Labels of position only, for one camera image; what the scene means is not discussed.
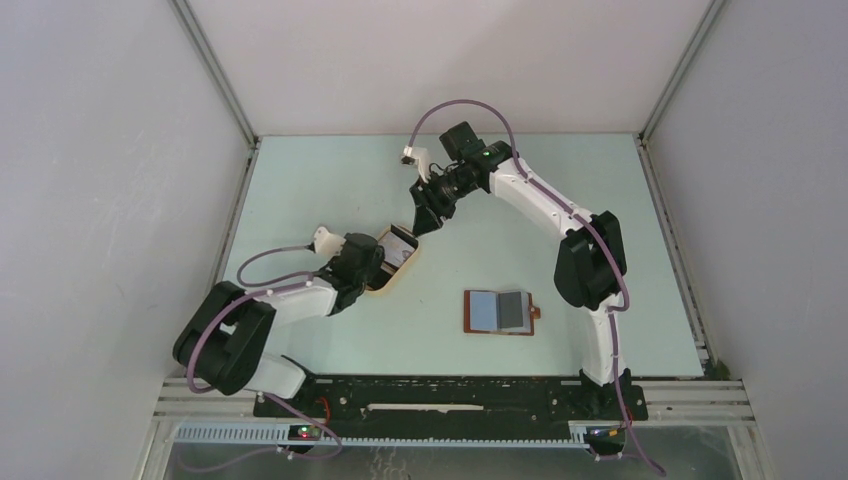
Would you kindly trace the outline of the oval wooden tray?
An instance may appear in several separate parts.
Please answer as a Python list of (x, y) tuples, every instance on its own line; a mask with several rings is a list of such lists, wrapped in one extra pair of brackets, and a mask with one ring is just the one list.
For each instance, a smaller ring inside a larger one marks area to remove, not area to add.
[(412, 231), (397, 224), (384, 229), (377, 242), (384, 250), (384, 259), (366, 287), (365, 293), (372, 296), (389, 292), (414, 263), (420, 248), (420, 240)]

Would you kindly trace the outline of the brown leather card holder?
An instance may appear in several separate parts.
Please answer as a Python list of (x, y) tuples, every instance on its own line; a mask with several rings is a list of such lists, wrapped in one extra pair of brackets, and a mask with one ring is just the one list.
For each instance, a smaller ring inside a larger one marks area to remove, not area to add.
[(523, 290), (465, 290), (463, 331), (467, 334), (533, 336), (541, 309)]

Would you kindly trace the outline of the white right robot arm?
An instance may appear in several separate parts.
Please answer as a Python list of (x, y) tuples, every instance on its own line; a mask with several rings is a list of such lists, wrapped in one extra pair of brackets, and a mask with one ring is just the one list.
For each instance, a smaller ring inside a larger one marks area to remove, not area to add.
[(418, 170), (410, 188), (413, 234), (420, 237), (442, 228), (460, 199), (482, 190), (552, 235), (559, 243), (555, 288), (566, 303), (591, 317), (580, 372), (593, 383), (583, 388), (581, 402), (593, 417), (610, 416), (622, 403), (614, 382), (624, 370), (616, 315), (629, 306), (618, 218), (609, 211), (594, 214), (578, 206), (538, 176), (508, 143), (487, 145), (466, 122), (439, 140), (451, 161), (443, 170), (432, 166), (425, 148), (408, 144), (402, 151), (402, 163)]

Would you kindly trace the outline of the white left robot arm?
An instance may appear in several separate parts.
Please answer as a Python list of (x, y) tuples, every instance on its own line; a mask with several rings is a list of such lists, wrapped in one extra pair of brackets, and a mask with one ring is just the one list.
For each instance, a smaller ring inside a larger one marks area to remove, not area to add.
[(178, 336), (173, 358), (185, 367), (195, 394), (225, 396), (243, 390), (276, 396), (292, 416), (304, 416), (316, 403), (304, 367), (267, 352), (276, 323), (330, 317), (353, 305), (378, 274), (385, 249), (363, 233), (318, 234), (306, 250), (328, 256), (316, 271), (300, 271), (259, 282), (215, 284)]

